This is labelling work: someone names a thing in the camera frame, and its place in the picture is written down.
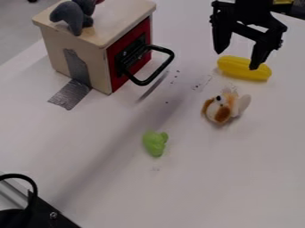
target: green toy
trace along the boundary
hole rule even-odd
[[[165,132],[159,134],[156,132],[148,131],[143,135],[143,145],[150,155],[158,158],[162,156],[168,139],[169,135]]]

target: black handle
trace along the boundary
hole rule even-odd
[[[162,63],[162,65],[160,65],[159,68],[157,68],[152,74],[151,76],[149,76],[146,80],[141,81],[139,79],[137,79],[133,74],[131,74],[127,68],[125,66],[122,66],[121,64],[119,65],[119,71],[120,73],[126,75],[133,83],[135,83],[138,86],[147,86],[148,84],[150,84],[156,77],[158,77],[158,75],[160,75],[160,73],[167,67],[169,66],[169,64],[174,60],[175,58],[175,54],[173,53],[173,51],[171,51],[170,49],[161,47],[161,46],[156,46],[156,45],[145,45],[144,47],[144,52],[147,53],[151,50],[157,51],[157,52],[161,52],[161,53],[166,53],[169,55],[168,59]]]
[[[21,180],[24,180],[24,181],[30,183],[30,185],[32,185],[33,195],[31,197],[31,199],[29,200],[28,206],[25,208],[25,211],[31,211],[35,207],[35,205],[37,203],[37,198],[38,198],[38,188],[37,188],[35,182],[31,178],[29,178],[28,176],[25,176],[25,175],[19,175],[19,174],[0,175],[0,182],[7,180],[7,179],[21,179]]]

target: black robotic arm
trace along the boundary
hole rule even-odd
[[[235,4],[214,1],[210,23],[216,53],[228,48],[235,32],[256,42],[249,68],[257,69],[273,50],[281,47],[282,35],[287,31],[287,27],[271,15],[272,4],[273,0],[236,0]],[[248,25],[268,30],[261,32]]]

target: stuffed animal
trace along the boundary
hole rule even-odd
[[[164,153],[168,139],[169,135],[165,132],[148,131],[143,135],[143,145],[151,156],[158,158]]]
[[[214,123],[223,125],[230,118],[240,116],[251,103],[251,96],[239,97],[237,91],[226,88],[221,95],[206,101],[202,108],[202,114]]]
[[[92,14],[95,5],[103,0],[72,0],[59,4],[50,14],[50,21],[64,20],[74,36],[81,35],[82,28],[92,27],[94,20]]]

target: gray floor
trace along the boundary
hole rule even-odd
[[[0,0],[0,65],[40,39],[31,18],[59,0]]]

